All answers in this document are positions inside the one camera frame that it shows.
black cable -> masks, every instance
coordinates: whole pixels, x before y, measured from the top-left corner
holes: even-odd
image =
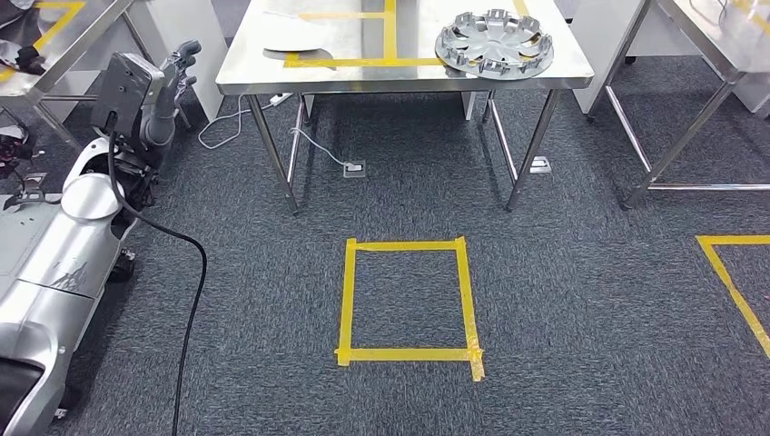
[[[201,300],[201,294],[203,292],[203,284],[206,282],[206,268],[208,267],[208,257],[206,256],[206,251],[203,249],[203,246],[198,241],[195,241],[190,236],[187,236],[186,234],[175,232],[174,230],[169,229],[168,227],[164,227],[155,221],[145,217],[142,215],[139,211],[134,209],[126,200],[125,198],[120,194],[120,191],[118,190],[118,182],[115,179],[115,146],[117,145],[117,133],[113,132],[110,135],[110,145],[107,150],[107,169],[110,174],[110,184],[113,187],[113,193],[115,194],[115,198],[117,198],[118,202],[123,206],[123,208],[128,211],[131,215],[136,217],[137,219],[149,224],[151,227],[160,230],[163,233],[166,233],[168,235],[173,236],[176,239],[181,239],[183,241],[186,241],[188,243],[191,243],[195,246],[195,248],[198,249],[198,252],[201,253],[201,280],[198,282],[198,290],[195,291],[195,299],[192,301],[192,308],[190,309],[190,317],[187,319],[187,327],[184,330],[184,340],[182,342],[182,356],[179,359],[179,370],[177,372],[176,377],[176,393],[174,394],[173,399],[173,426],[171,434],[172,436],[176,436],[177,434],[177,426],[179,424],[179,404],[182,400],[182,382],[183,382],[183,375],[184,375],[184,361],[187,358],[187,344],[190,341],[190,332],[193,329],[193,321],[195,320],[195,313],[198,312],[198,302]]]

stainless steel table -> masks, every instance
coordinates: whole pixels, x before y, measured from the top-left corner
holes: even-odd
[[[723,83],[716,90],[695,121],[664,153],[655,165],[647,159],[644,148],[634,132],[630,121],[620,104],[612,81],[620,66],[624,63],[628,49],[634,42],[653,1],[674,20],[682,32],[700,50],[703,56],[714,66],[722,77]],[[770,74],[770,25],[766,18],[750,15],[747,0],[644,0],[641,2],[637,17],[631,26],[627,40],[621,46],[603,88],[623,128],[642,161],[647,176],[638,185],[630,197],[623,202],[625,208],[635,207],[647,190],[660,191],[768,191],[770,184],[694,184],[694,183],[658,183],[656,180],[695,137],[700,128],[708,121],[716,109],[732,93],[746,74]],[[766,41],[745,37],[753,35],[767,38]],[[599,98],[588,111],[589,121],[593,120]]]
[[[493,81],[460,73],[436,58],[439,31],[455,15],[491,8],[516,10],[537,18],[553,36],[555,59],[548,70],[521,81]],[[331,36],[323,50],[307,54],[277,54],[264,50],[260,26],[264,11],[299,15],[323,23]],[[256,94],[300,93],[297,116],[311,109],[314,94],[462,92],[469,105],[471,92],[489,92],[484,121],[494,119],[506,164],[514,184],[508,209],[515,204],[551,116],[559,91],[590,84],[593,70],[564,17],[552,0],[252,0],[217,77],[225,95],[247,94],[262,141],[278,174],[293,213],[298,212],[291,188],[300,137],[295,134],[288,170],[285,169]],[[503,89],[549,89],[550,93],[529,142],[524,163],[517,168],[503,132],[494,93]]]
[[[0,105],[32,107],[68,145],[80,153],[82,147],[45,106],[44,101],[95,99],[94,95],[48,95],[48,93],[85,51],[121,16],[144,57],[151,59],[126,13],[126,9],[132,2],[133,0],[39,1],[35,8],[61,13],[61,17],[55,23],[43,23],[41,20],[39,24],[42,35],[35,46],[45,57],[44,67],[47,71],[43,75],[14,73],[10,69],[0,71]],[[8,113],[19,121],[10,111]]]

power strip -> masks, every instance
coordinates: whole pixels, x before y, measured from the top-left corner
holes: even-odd
[[[285,102],[289,97],[291,97],[291,93],[283,93],[283,94],[274,95],[270,99],[270,105],[271,106],[277,106],[277,105]]]

gray carpet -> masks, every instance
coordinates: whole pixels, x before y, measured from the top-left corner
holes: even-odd
[[[700,60],[640,59],[617,92],[655,159],[716,86]],[[544,97],[499,96],[516,159]],[[229,98],[222,113],[235,107]],[[462,122],[460,107],[454,94],[319,97],[308,133],[341,158],[365,159],[369,177],[342,179],[303,143],[297,217],[251,119],[215,152],[179,132],[148,213],[198,238],[211,262],[181,434],[767,434],[769,362],[695,239],[768,233],[766,193],[652,193],[623,212],[617,200],[641,166],[607,104],[591,125],[565,94],[543,147],[554,173],[534,175],[505,213],[497,138],[480,114]],[[79,106],[68,122],[86,138],[89,111]],[[284,154],[295,111],[289,101],[267,112]],[[667,180],[768,180],[768,127],[730,97]],[[214,127],[209,138],[233,128]],[[51,148],[39,166],[60,180],[72,156]],[[339,368],[345,240],[459,234],[487,378],[472,382],[465,362]],[[129,245],[136,278],[108,293],[74,363],[87,401],[51,435],[170,432],[199,261],[191,246],[146,227]],[[770,326],[766,247],[718,252]],[[463,343],[451,255],[358,260],[354,346]]]

yellow tape line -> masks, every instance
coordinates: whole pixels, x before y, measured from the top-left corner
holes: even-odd
[[[725,264],[716,254],[714,249],[715,245],[764,245],[770,244],[770,235],[757,235],[757,236],[697,236],[698,243],[700,244],[703,253],[706,254],[706,258],[711,262],[711,266],[714,268],[716,275],[725,284],[725,287],[730,292],[730,297],[733,298],[735,306],[738,311],[743,315],[746,323],[748,324],[754,336],[759,341],[759,345],[765,350],[765,355],[770,358],[770,338],[767,337],[767,332],[762,327],[762,324],[754,315],[748,303],[744,299],[743,295],[738,291],[733,283],[733,279],[730,277],[730,273],[727,272]]]
[[[345,244],[345,274],[342,277],[342,310],[340,317],[340,348],[337,349],[337,364],[350,365],[350,342],[353,331],[353,287],[356,274],[356,240]]]
[[[439,59],[300,59],[299,54],[289,53],[284,58],[286,68],[337,68],[342,66],[424,66],[444,65]]]
[[[396,23],[397,0],[384,0],[382,9],[385,11],[385,19],[382,21],[382,57],[396,59],[399,57],[398,42],[396,40],[399,31]]]
[[[434,252],[457,249],[454,241],[416,241],[401,243],[358,243],[356,248],[365,252]]]
[[[519,15],[529,15],[529,10],[524,0],[513,0],[513,8],[516,9],[516,13]]]
[[[465,238],[460,236],[457,241],[457,260],[459,278],[459,296],[462,303],[462,322],[465,325],[465,341],[471,354],[470,372],[473,381],[479,382],[484,377],[484,365],[481,362],[479,334],[476,332],[476,315],[473,311],[473,295],[470,293],[470,272],[468,268],[468,252]]]
[[[739,11],[743,12],[744,15],[748,16],[751,19],[751,22],[755,25],[759,26],[760,29],[762,29],[762,32],[765,33],[765,35],[770,36],[770,23],[767,22],[760,14],[752,14],[752,2],[749,2],[748,0],[733,0],[733,4],[736,8],[738,8]],[[760,5],[770,5],[770,2],[762,1],[758,2]]]
[[[354,348],[352,361],[364,362],[466,362],[469,350],[463,348]]]
[[[300,14],[303,20],[374,20],[384,19],[384,12],[314,12]]]
[[[59,18],[59,21],[57,21],[50,29],[48,29],[44,34],[40,36],[40,39],[35,41],[33,44],[33,47],[37,49],[38,52],[43,50],[43,46],[51,40],[56,34],[58,34],[67,23],[72,21],[75,15],[77,15],[78,12],[83,8],[85,5],[85,2],[41,2],[36,3],[33,5],[33,7],[36,7],[38,9],[62,9],[66,8],[67,12],[62,15],[61,18]],[[0,72],[0,82],[3,82],[4,80],[7,80],[8,77],[11,77],[16,73],[16,70],[10,67],[6,67],[2,72]]]

